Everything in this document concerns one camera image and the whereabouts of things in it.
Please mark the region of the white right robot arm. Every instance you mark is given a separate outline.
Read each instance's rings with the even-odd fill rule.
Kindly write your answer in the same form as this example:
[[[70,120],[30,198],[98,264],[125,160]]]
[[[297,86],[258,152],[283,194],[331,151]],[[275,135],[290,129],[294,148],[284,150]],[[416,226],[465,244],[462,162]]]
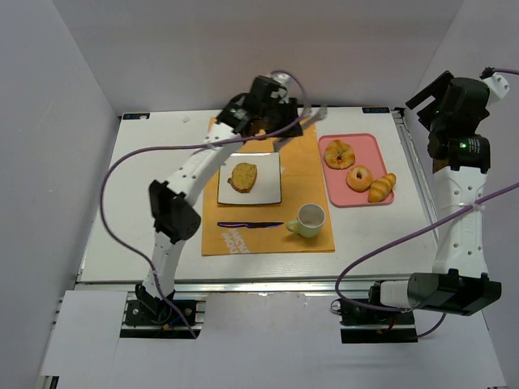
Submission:
[[[502,286],[490,280],[483,254],[483,208],[476,202],[491,167],[491,146],[476,130],[488,105],[502,100],[508,81],[492,70],[480,79],[445,71],[406,102],[428,130],[427,152],[439,191],[438,227],[432,270],[408,280],[372,287],[370,302],[390,310],[431,310],[471,316],[497,301]]]

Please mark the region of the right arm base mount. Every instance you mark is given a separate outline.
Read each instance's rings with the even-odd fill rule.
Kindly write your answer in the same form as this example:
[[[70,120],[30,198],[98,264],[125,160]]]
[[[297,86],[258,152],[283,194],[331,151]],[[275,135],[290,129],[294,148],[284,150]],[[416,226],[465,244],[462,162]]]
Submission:
[[[340,300],[335,311],[341,316],[343,344],[404,344],[416,343],[412,313],[366,310]]]

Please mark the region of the seeded bread slice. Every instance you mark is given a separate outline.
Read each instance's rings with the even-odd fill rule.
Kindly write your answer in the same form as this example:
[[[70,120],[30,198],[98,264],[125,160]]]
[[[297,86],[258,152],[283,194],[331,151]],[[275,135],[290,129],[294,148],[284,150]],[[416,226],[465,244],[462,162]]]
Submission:
[[[256,165],[242,162],[234,166],[227,182],[238,193],[249,193],[255,184],[257,174]]]

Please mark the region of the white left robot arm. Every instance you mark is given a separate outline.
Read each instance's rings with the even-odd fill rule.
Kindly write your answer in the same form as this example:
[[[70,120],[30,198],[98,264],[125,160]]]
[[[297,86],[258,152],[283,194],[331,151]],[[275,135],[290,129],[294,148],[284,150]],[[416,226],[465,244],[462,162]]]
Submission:
[[[275,151],[302,136],[311,124],[326,116],[326,109],[311,112],[308,103],[288,93],[297,78],[277,70],[256,77],[249,92],[233,97],[209,127],[204,142],[165,181],[149,186],[155,247],[151,269],[135,288],[142,303],[160,305],[174,295],[174,277],[185,242],[195,235],[201,217],[194,209],[204,187],[226,160],[252,140],[272,139]]]

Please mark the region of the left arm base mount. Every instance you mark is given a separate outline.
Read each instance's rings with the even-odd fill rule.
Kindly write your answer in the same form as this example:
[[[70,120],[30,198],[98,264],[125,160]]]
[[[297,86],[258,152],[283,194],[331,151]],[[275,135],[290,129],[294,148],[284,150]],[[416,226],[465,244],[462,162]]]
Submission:
[[[123,339],[193,340],[186,323],[198,336],[204,321],[203,302],[193,298],[167,296],[175,310],[161,297],[150,295],[142,284],[135,286],[135,297],[128,299],[122,319],[120,337]]]

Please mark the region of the sugared ring donut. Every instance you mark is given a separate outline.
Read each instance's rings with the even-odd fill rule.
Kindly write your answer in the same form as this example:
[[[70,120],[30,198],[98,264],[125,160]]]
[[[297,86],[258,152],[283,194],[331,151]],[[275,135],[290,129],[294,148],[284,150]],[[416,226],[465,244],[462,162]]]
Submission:
[[[363,192],[369,189],[373,182],[373,176],[368,167],[355,165],[346,176],[346,183],[350,189]]]

